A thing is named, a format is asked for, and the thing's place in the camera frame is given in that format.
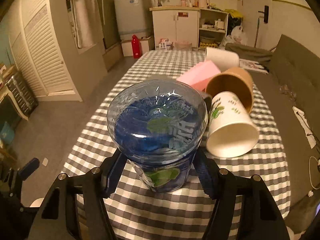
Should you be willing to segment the hanging beige towel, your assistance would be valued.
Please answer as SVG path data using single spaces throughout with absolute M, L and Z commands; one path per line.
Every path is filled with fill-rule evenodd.
M 71 3 L 76 45 L 87 49 L 103 39 L 97 0 L 68 0 Z

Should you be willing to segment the blue labelled plastic bottle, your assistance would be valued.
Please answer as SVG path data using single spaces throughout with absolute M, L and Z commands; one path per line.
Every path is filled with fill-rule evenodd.
M 139 179 L 161 193 L 186 182 L 207 121 L 201 94 L 172 79 L 127 87 L 107 110 L 107 129 L 117 148 Z

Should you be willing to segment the white kitchen cabinet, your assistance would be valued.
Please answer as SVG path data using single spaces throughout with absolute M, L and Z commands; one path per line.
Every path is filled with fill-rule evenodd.
M 188 42 L 193 49 L 198 48 L 200 12 L 197 8 L 162 6 L 150 8 L 153 20 L 155 46 L 158 49 L 162 39 L 175 46 Z

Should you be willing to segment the white cloth on sofa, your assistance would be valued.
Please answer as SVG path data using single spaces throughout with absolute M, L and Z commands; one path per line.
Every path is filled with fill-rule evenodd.
M 301 109 L 298 109 L 296 106 L 293 106 L 292 110 L 293 110 L 297 120 L 299 121 L 300 125 L 304 129 L 304 133 L 305 133 L 305 136 L 308 140 L 310 148 L 313 149 L 316 146 L 317 142 L 316 142 L 316 138 L 313 134 L 313 131 L 311 130 L 311 128 L 308 124 L 308 121 L 305 117 L 305 113 Z

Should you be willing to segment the white louvered wardrobe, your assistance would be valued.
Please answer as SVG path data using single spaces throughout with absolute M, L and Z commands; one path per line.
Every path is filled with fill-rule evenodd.
M 7 14 L 10 49 L 41 101 L 85 101 L 106 75 L 103 40 L 76 45 L 68 0 L 14 0 Z

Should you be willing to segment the red thermos bottle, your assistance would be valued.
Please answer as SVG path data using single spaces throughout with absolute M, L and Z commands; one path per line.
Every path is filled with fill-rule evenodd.
M 140 48 L 140 40 L 136 35 L 132 36 L 131 46 L 132 46 L 133 58 L 134 59 L 140 58 L 142 55 L 141 48 Z

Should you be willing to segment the white floral paper cup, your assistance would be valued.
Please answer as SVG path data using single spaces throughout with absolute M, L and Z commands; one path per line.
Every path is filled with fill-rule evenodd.
M 232 92 L 217 94 L 209 113 L 206 149 L 218 158 L 248 153 L 259 140 L 259 129 L 240 99 Z

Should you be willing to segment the white kettle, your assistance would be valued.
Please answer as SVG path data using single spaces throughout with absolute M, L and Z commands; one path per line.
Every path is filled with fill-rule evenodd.
M 198 0 L 198 2 L 199 2 L 199 8 L 203 8 L 203 9 L 207 9 L 210 4 L 210 0 Z

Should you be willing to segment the brown paper cup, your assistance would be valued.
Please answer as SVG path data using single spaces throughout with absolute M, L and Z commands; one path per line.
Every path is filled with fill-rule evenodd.
M 205 90 L 212 98 L 221 92 L 234 93 L 248 113 L 253 108 L 253 79 L 248 71 L 233 67 L 216 76 L 208 82 Z

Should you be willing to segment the open white shelf unit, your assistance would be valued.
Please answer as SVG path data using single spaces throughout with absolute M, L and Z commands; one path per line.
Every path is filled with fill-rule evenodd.
M 227 36 L 228 13 L 217 9 L 199 9 L 199 50 L 218 48 Z

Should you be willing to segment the small trash bin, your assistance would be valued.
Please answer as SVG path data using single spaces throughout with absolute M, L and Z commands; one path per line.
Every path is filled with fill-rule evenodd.
M 174 44 L 175 50 L 183 50 L 183 51 L 192 51 L 193 46 L 192 43 L 188 41 L 177 41 Z

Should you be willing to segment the white plastic bags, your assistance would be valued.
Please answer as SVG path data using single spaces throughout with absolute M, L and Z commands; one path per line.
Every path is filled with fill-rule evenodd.
M 221 46 L 225 47 L 228 43 L 247 45 L 248 38 L 243 31 L 242 25 L 233 28 L 232 32 L 223 38 Z

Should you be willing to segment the pink box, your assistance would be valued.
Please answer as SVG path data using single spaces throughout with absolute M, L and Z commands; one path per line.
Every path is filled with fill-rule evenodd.
M 208 82 L 220 73 L 221 70 L 209 60 L 199 62 L 176 80 L 185 83 L 196 90 L 204 91 Z

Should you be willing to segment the white washing machine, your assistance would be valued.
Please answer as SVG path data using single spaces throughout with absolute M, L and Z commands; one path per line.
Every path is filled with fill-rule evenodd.
M 152 35 L 152 0 L 114 0 L 117 28 L 122 41 Z

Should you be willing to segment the white paper towel roll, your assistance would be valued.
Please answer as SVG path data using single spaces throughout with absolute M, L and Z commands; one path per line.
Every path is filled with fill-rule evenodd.
M 212 61 L 221 72 L 240 65 L 240 58 L 237 53 L 218 48 L 207 47 L 205 60 Z

